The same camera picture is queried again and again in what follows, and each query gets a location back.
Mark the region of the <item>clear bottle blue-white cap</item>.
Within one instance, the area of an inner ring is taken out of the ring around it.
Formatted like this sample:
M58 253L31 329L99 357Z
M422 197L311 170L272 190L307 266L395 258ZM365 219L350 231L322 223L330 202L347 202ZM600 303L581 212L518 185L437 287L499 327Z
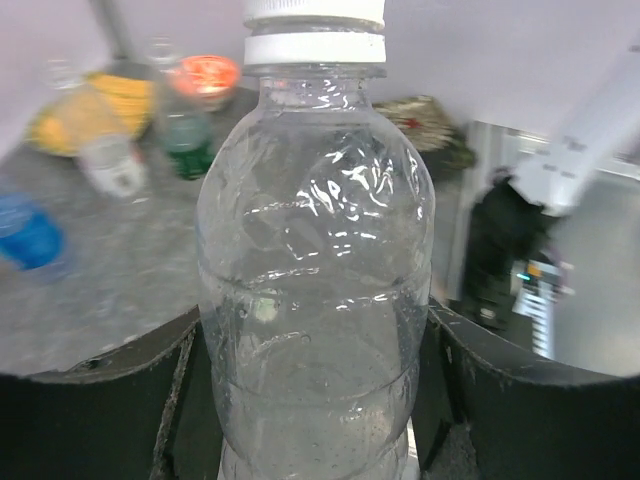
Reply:
M435 198L372 106L380 1L249 1L256 107L196 209L199 311L228 479L397 479L431 285Z

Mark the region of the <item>green-label Cestbon bottle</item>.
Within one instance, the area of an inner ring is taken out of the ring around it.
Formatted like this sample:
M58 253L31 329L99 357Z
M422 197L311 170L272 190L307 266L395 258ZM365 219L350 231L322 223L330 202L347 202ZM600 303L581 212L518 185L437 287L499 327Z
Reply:
M152 40L152 103L156 137L176 175L196 180L215 158L211 118L197 97L183 59L166 37Z

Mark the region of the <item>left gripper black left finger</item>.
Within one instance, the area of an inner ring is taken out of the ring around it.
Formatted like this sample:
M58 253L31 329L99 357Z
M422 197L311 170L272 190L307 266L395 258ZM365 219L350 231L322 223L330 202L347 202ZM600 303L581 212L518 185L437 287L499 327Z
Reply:
M68 371L1 376L4 479L215 479L221 446L196 309Z

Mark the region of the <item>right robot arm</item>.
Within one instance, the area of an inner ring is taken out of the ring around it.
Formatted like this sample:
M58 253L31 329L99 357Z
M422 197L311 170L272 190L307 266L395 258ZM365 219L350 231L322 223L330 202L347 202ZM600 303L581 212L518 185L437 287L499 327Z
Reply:
M579 203L600 163L639 132L639 46L545 147L516 163L473 206L459 312L505 329L515 297L506 292L513 264L529 260L551 227Z

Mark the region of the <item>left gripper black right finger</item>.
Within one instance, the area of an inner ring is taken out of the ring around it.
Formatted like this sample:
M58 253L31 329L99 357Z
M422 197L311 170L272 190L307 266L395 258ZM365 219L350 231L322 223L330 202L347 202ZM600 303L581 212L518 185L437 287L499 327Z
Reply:
M429 303L414 407L419 465L456 424L483 479L636 479L639 379L558 363Z

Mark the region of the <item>red-label clear bottle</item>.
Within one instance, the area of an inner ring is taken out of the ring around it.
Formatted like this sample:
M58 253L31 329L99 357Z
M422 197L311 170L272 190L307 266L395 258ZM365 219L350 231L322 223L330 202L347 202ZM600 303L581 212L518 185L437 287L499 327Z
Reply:
M58 100L90 86L65 60L48 62L47 80L57 91ZM67 132L75 139L80 170L99 193L114 199L133 199L141 194L146 185L146 167L128 134L106 133L82 141L75 137L71 126Z

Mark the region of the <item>blue-label water bottle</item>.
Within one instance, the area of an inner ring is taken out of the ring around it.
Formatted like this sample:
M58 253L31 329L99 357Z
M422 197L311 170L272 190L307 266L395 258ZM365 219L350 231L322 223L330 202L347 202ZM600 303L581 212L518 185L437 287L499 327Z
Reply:
M21 193L1 194L1 254L19 270L54 267L65 248L64 231L44 208Z

